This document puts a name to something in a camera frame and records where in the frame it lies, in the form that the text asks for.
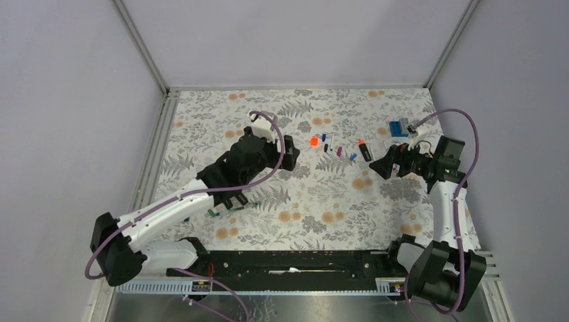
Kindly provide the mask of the black highlighter orange cap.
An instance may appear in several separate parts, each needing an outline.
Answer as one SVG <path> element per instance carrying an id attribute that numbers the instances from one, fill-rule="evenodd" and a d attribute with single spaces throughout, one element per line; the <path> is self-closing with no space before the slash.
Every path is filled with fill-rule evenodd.
<path id="1" fill-rule="evenodd" d="M 372 154 L 370 153 L 370 150 L 368 149 L 368 147 L 367 147 L 366 143 L 364 142 L 364 140 L 359 140 L 359 142 L 358 142 L 358 147 L 359 147 L 359 150 L 360 150 L 360 152 L 361 152 L 361 154 L 362 154 L 363 159 L 364 159 L 366 162 L 371 162 L 371 161 L 373 160 Z"/>

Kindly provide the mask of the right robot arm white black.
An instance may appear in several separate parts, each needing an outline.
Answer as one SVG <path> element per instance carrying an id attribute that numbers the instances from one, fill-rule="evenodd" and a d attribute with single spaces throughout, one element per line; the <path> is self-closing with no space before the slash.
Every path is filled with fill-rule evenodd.
<path id="1" fill-rule="evenodd" d="M 427 184 L 433 207 L 433 239 L 423 247 L 402 235 L 388 248 L 385 268 L 393 276 L 408 273 L 405 294 L 429 301 L 443 314 L 463 311 L 486 272 L 486 259 L 474 251 L 466 231 L 466 175 L 460 172 L 464 142 L 442 136 L 433 154 L 410 144 L 391 146 L 385 156 L 370 163 L 387 180 L 420 176 Z"/>

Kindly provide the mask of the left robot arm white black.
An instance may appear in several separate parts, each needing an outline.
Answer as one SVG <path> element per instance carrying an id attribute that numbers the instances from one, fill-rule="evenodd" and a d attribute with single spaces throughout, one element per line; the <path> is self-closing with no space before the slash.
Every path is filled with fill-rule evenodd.
<path id="1" fill-rule="evenodd" d="M 293 171 L 299 154 L 292 136 L 269 141 L 248 131 L 171 196 L 118 218 L 110 213 L 100 215 L 93 228 L 93 255 L 85 268 L 86 278 L 104 278 L 109 286 L 119 286 L 141 274 L 161 274 L 173 268 L 201 275 L 208 258 L 189 239 L 158 241 L 156 237 L 218 205 L 231 209 L 232 199 L 247 205 L 243 191 L 270 178 L 269 174 L 257 177 L 263 170 Z"/>

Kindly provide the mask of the blue box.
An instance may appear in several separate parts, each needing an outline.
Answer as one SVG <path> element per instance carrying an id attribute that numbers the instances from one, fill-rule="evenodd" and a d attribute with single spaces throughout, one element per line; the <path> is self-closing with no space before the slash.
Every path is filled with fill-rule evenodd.
<path id="1" fill-rule="evenodd" d="M 409 120 L 407 118 L 400 118 L 398 121 L 389 122 L 389 130 L 391 136 L 394 138 L 407 138 L 410 133 L 408 130 Z"/>

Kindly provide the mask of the floral patterned table mat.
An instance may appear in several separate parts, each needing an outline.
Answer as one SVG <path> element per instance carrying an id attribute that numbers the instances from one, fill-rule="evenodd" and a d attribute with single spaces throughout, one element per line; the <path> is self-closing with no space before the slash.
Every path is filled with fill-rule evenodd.
<path id="1" fill-rule="evenodd" d="M 378 159 L 403 143 L 391 136 L 389 122 L 430 115 L 427 89 L 183 91 L 175 102 L 155 199 L 183 187 L 237 142 L 252 110 L 274 113 L 301 154 L 292 172 L 277 172 L 246 191 L 250 203 L 262 202 L 260 208 L 195 215 L 158 239 L 197 237 L 209 250 L 385 249 L 403 234 L 423 245 L 432 240 L 433 209 L 423 179 L 409 174 L 384 180 L 358 148 L 364 140 Z M 330 135 L 334 149 L 325 153 Z M 311 146 L 312 137 L 318 146 Z M 352 154 L 357 157 L 350 161 Z"/>

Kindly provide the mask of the black highlighter pink cap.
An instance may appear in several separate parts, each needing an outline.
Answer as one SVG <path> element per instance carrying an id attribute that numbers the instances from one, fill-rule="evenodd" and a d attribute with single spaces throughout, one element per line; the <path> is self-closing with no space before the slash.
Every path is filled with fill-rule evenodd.
<path id="1" fill-rule="evenodd" d="M 249 200 L 247 199 L 247 197 L 243 193 L 236 195 L 235 198 L 239 201 L 239 203 L 242 206 L 245 206 L 249 203 Z"/>

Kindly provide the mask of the black highlighter blue cap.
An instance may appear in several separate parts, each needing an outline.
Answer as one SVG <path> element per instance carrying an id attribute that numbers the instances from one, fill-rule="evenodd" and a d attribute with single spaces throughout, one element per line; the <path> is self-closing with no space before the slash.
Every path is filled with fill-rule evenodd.
<path id="1" fill-rule="evenodd" d="M 233 206 L 234 206 L 230 199 L 225 199 L 225 200 L 223 201 L 223 205 L 225 206 L 225 208 L 226 208 L 227 210 L 232 209 Z"/>

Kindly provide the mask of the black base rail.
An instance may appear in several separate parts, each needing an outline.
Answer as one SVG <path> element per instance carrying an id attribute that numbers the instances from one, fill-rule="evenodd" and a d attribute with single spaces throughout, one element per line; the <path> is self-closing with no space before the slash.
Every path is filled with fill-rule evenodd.
<path id="1" fill-rule="evenodd" d="M 407 270 L 382 250 L 206 251 L 166 274 L 209 277 L 240 292 L 358 292 L 402 282 Z"/>

